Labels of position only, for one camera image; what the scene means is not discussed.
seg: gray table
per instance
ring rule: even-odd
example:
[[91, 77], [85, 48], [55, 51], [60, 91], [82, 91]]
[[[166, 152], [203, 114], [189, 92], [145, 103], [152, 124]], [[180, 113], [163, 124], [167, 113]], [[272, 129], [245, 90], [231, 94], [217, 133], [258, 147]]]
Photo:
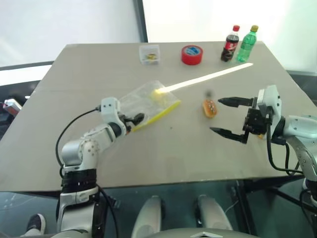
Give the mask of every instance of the gray table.
[[[197, 66], [180, 60], [186, 43], [159, 44], [161, 62], [148, 66], [139, 62], [140, 44], [66, 46], [0, 142], [0, 190], [59, 190], [56, 139], [69, 121], [94, 108], [102, 98], [120, 98], [151, 80], [169, 86], [236, 65], [219, 60], [223, 42], [196, 44], [204, 49], [203, 61]], [[242, 132], [246, 107], [217, 104], [214, 119], [202, 113], [208, 89], [216, 100], [254, 97], [259, 89], [276, 84], [284, 115], [317, 116], [317, 108], [263, 43], [256, 44], [249, 62], [254, 65], [174, 91], [182, 101], [178, 108], [131, 133], [100, 158], [98, 183], [118, 187], [285, 175], [269, 165], [263, 140], [251, 135], [244, 145], [209, 130], [216, 126]], [[85, 116], [66, 132], [61, 145], [100, 123], [98, 113]], [[274, 145], [273, 157], [283, 167], [285, 148]], [[291, 150], [290, 164], [295, 162]]]

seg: green bottle cap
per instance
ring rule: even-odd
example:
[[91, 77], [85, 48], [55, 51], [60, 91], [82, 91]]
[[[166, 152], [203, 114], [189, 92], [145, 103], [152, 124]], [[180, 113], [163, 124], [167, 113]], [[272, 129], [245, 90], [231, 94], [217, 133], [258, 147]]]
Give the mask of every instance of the green bottle cap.
[[253, 32], [257, 32], [258, 31], [258, 26], [257, 25], [253, 25], [252, 27], [251, 27], [251, 31], [253, 31]]

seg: floor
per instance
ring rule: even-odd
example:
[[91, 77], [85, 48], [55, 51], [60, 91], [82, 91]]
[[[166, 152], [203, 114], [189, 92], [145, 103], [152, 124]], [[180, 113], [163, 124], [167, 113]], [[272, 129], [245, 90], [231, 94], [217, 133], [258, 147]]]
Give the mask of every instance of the floor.
[[[317, 105], [316, 77], [292, 75], [296, 83]], [[232, 205], [230, 186], [234, 181], [201, 182], [188, 184], [170, 184], [148, 187], [109, 189], [107, 193], [121, 201], [116, 210], [119, 220], [120, 238], [131, 236], [132, 228], [139, 210], [146, 199], [159, 195], [166, 206], [163, 229], [195, 227], [195, 199], [207, 194], [216, 199], [224, 210]], [[281, 190], [298, 197], [302, 181], [289, 183]], [[258, 231], [262, 238], [298, 238], [313, 237], [313, 233], [300, 207], [283, 198], [266, 194], [263, 191], [248, 195], [248, 200]], [[10, 192], [0, 192], [0, 237], [1, 232], [9, 236], [25, 233], [28, 219], [34, 213], [42, 213], [47, 220], [46, 233], [56, 231], [55, 199], [33, 197]], [[227, 216], [235, 230], [238, 230], [234, 209]], [[114, 237], [113, 221], [108, 217], [106, 237]]]

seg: white wall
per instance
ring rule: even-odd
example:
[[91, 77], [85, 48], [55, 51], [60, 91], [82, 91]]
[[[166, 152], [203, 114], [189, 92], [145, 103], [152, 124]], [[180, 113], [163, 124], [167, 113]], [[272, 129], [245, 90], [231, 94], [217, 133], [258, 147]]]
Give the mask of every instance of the white wall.
[[0, 0], [0, 66], [55, 60], [66, 44], [132, 42], [132, 0]]
[[317, 0], [144, 0], [149, 42], [224, 41], [258, 25], [287, 70], [317, 73]]

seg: shoe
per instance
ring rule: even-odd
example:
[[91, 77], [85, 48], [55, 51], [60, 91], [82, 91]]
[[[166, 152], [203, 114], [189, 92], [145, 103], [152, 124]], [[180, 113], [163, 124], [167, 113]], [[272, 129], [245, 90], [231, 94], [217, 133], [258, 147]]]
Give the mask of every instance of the shoe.
[[46, 222], [44, 216], [41, 214], [35, 214], [30, 218], [26, 231], [28, 232], [31, 229], [37, 229], [42, 235], [44, 235], [45, 226]]

